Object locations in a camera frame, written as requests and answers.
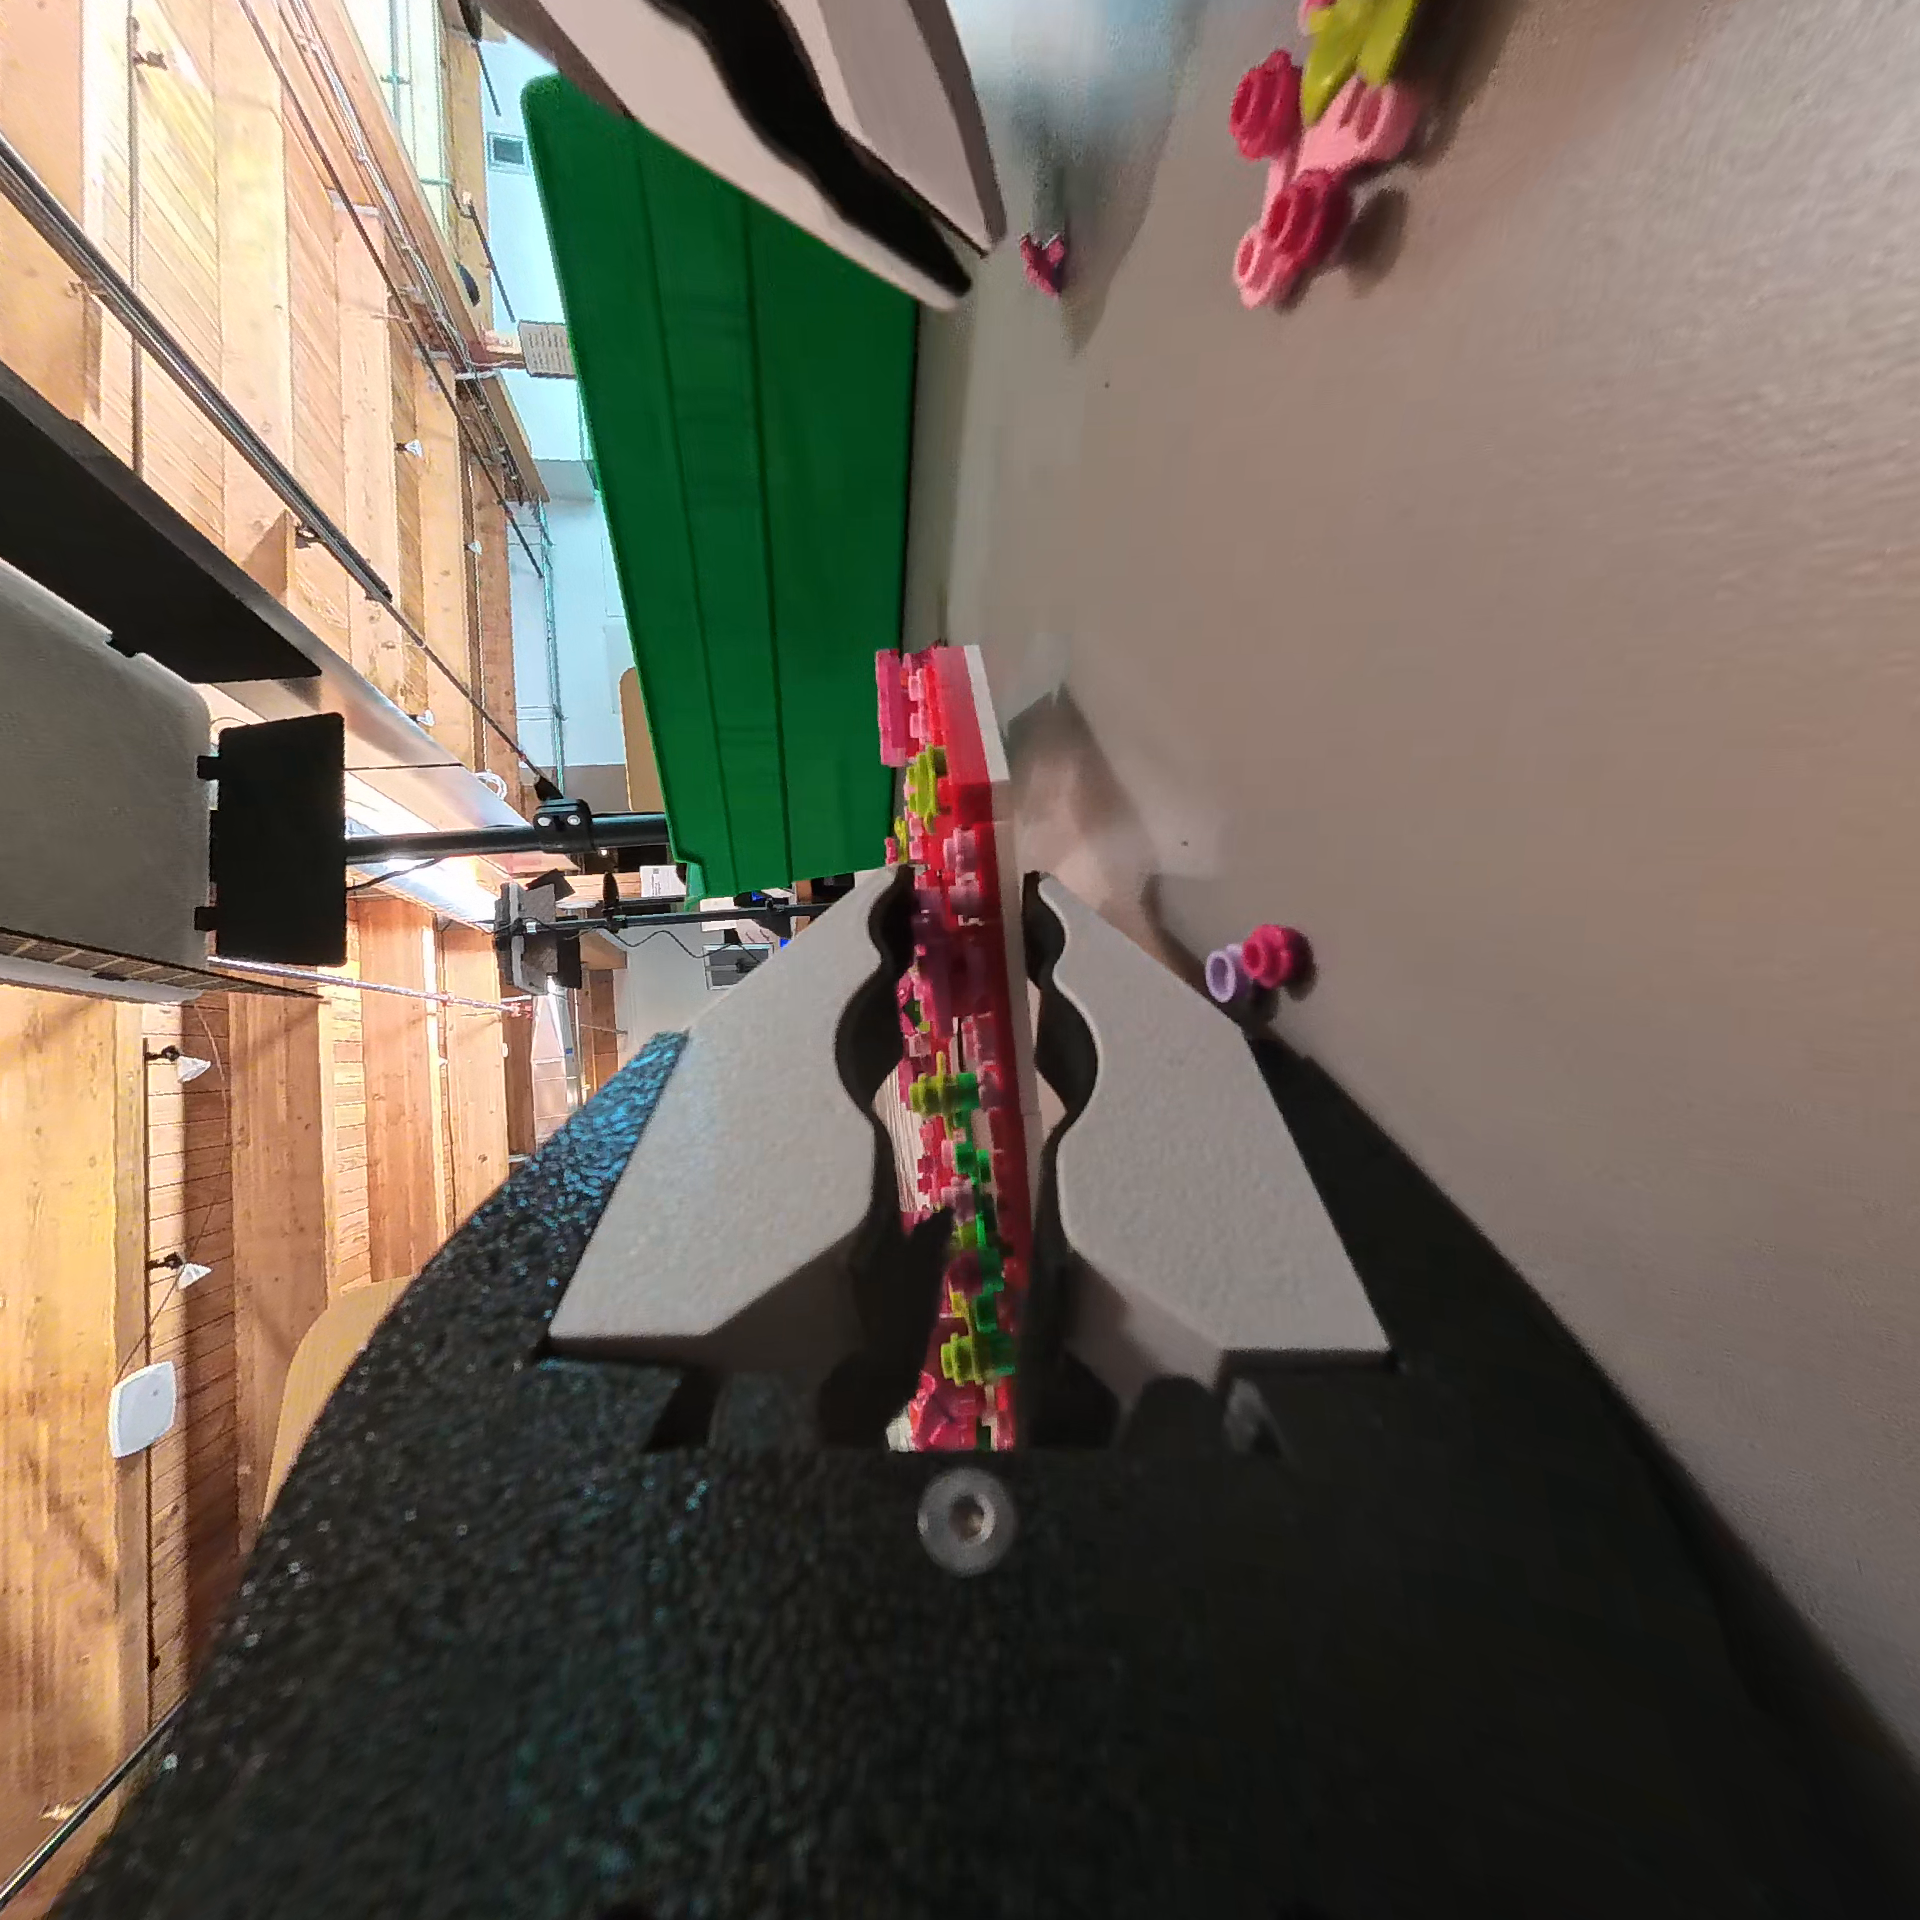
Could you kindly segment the black metal pole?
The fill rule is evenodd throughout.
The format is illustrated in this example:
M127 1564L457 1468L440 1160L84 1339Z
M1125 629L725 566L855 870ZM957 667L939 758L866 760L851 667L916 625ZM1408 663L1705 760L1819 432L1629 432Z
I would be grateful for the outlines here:
M571 862L589 871L594 862L610 870L676 865L664 813L590 813L583 801L552 801L530 823L484 828L418 828L418 834L348 834L344 862L372 870L383 862L447 862L485 858L544 858Z

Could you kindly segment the black shelf board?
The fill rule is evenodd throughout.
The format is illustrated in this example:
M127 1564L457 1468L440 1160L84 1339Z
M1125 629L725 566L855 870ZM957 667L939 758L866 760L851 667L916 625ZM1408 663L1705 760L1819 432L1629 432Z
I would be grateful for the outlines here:
M301 682L316 641L77 421L2 369L2 561L185 682Z

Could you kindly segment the green plastic bin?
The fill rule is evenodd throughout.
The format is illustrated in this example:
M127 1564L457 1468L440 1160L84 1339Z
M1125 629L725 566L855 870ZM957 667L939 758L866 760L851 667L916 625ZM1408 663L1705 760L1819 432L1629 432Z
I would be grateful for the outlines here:
M875 870L920 311L571 82L518 108L671 850Z

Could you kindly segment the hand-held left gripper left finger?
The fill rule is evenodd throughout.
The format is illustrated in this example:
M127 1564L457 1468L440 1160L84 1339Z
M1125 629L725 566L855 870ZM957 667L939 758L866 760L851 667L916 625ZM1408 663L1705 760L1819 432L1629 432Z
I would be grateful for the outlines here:
M900 1062L911 871L862 875L688 1024L550 1326L566 1358L827 1378L900 1228L875 1095Z

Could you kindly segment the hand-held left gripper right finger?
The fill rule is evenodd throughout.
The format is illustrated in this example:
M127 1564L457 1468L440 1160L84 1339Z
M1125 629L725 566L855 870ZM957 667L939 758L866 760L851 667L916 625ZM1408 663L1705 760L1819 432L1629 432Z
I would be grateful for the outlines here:
M1034 1054L1062 1104L1040 1223L1063 1353L1102 1383L1392 1345L1248 1035L1062 878L1021 899Z

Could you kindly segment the wooden table with black label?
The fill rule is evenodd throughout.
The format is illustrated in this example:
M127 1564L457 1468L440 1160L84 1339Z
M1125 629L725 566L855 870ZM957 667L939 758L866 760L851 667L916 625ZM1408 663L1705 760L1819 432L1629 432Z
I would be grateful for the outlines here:
M273 1499L284 1489L316 1418L323 1413L323 1403L344 1383L372 1332L404 1296L404 1291L411 1291L411 1276L345 1288L301 1337L284 1378L265 1511L273 1510Z

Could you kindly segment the red lego heart wreath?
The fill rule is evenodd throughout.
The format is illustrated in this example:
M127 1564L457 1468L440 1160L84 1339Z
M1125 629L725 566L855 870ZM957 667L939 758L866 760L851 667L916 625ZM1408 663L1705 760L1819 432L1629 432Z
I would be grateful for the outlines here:
M1040 1150L1011 775L979 651L879 654L879 740L898 775L888 862L911 875L898 1104L915 1218L950 1214L939 1302L903 1410L916 1452L1019 1442Z

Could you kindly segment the black square panel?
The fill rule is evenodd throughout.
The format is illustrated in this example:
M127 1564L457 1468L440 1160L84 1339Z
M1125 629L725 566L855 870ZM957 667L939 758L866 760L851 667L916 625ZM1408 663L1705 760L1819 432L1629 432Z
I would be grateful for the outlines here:
M212 783L208 902L197 923L224 960L338 968L345 902L345 725L301 715L224 728L199 758Z

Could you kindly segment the pink lego flower sprig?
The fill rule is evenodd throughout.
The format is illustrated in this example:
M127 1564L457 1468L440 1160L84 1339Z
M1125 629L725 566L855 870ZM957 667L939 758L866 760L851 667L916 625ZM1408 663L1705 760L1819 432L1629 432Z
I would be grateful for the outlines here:
M1298 4L1297 47L1243 69L1228 132L1262 168L1260 213L1233 250L1243 311L1292 299L1343 249L1358 190L1415 151L1419 17L1425 4Z

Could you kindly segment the grey desk slab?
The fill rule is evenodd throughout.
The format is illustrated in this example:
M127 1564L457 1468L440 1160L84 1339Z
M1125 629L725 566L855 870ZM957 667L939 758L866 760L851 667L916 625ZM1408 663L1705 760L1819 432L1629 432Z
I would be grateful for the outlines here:
M216 988L201 694L2 566L2 987L188 1004Z

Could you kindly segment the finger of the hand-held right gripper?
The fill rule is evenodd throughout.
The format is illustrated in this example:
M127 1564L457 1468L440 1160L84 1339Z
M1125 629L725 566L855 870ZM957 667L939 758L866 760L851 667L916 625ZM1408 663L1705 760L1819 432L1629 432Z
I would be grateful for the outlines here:
M678 156L695 160L711 173L711 160L725 164L745 156L748 144L715 64L710 63L705 5L710 4L489 4L485 12L509 36L552 63L566 82L576 82L599 108L610 108L617 118L634 120ZM957 250L840 255L936 311L957 308L973 288L973 273Z
M710 63L745 127L711 160L831 250L996 250L1006 213L945 4L710 4Z

